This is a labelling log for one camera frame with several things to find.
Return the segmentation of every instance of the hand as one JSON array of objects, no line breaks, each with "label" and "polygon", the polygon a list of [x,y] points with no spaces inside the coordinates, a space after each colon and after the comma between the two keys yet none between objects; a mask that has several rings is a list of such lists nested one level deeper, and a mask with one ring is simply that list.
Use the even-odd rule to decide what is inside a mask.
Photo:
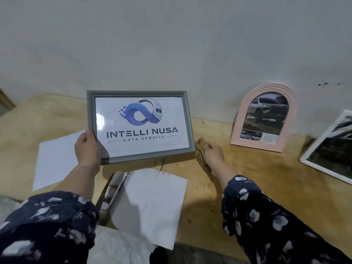
[{"label": "hand", "polygon": [[204,158],[209,167],[213,170],[217,165],[224,164],[225,159],[222,153],[222,149],[214,142],[207,142],[207,145],[203,147]]},{"label": "hand", "polygon": [[89,171],[94,176],[100,170],[99,145],[92,130],[82,133],[75,144],[78,166]]}]

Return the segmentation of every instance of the gray picture frame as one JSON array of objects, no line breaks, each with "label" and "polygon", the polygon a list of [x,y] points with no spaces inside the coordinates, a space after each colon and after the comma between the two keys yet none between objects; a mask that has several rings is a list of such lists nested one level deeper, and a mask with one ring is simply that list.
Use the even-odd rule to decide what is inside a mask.
[{"label": "gray picture frame", "polygon": [[112,163],[120,163],[134,160],[142,160],[147,158],[166,157],[169,155],[179,155],[184,153],[195,152],[194,137],[189,113],[188,99],[186,91],[95,91],[87,90],[87,111],[88,111],[88,128],[92,129],[95,137],[96,132],[96,111],[95,98],[97,97],[182,97],[184,118],[186,121],[187,136],[189,147],[181,149],[172,149],[166,151],[156,151],[152,153],[142,153],[136,155],[124,155],[119,157],[102,158],[101,164],[107,165]]}]

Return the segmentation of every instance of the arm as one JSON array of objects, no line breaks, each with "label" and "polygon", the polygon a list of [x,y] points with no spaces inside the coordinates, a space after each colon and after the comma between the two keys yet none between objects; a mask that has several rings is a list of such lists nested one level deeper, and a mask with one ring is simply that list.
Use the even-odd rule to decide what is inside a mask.
[{"label": "arm", "polygon": [[220,146],[210,142],[203,149],[206,163],[224,189],[223,229],[236,236],[251,263],[352,263],[294,214],[264,195],[253,181],[236,175],[225,163]]},{"label": "arm", "polygon": [[55,191],[72,192],[85,198],[92,198],[94,177],[100,169],[100,157],[98,143],[91,130],[86,130],[79,136],[75,152],[78,165],[55,188]]},{"label": "arm", "polygon": [[1,263],[86,263],[99,219],[89,199],[100,169],[91,131],[75,152],[78,165],[54,191],[29,197],[0,226]]}]

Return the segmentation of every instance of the floral sleeve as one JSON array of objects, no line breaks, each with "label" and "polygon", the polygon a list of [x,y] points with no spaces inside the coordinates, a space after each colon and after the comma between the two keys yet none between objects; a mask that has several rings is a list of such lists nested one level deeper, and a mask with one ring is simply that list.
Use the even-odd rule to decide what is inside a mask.
[{"label": "floral sleeve", "polygon": [[352,263],[244,176],[228,183],[221,212],[223,229],[236,235],[251,263]]},{"label": "floral sleeve", "polygon": [[0,263],[86,263],[98,219],[90,199],[71,192],[31,196],[0,226]]}]

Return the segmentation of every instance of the infinity logo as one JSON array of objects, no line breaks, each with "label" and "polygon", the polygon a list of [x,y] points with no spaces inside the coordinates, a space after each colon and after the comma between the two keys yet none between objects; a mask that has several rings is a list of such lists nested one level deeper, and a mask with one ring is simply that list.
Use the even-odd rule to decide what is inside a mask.
[{"label": "infinity logo", "polygon": [[[152,113],[149,112],[147,107],[143,105],[143,102],[148,102],[152,104],[153,106],[153,111]],[[127,121],[133,125],[139,126],[146,124],[148,121],[151,123],[158,123],[161,120],[161,105],[155,101],[154,99],[143,99],[140,100],[138,103],[132,103],[129,104],[127,107],[124,107],[125,110],[121,109],[120,110],[120,115],[124,118],[127,119]],[[141,112],[143,116],[145,116],[145,119],[142,121],[138,121],[134,118],[134,113],[135,112]]]}]

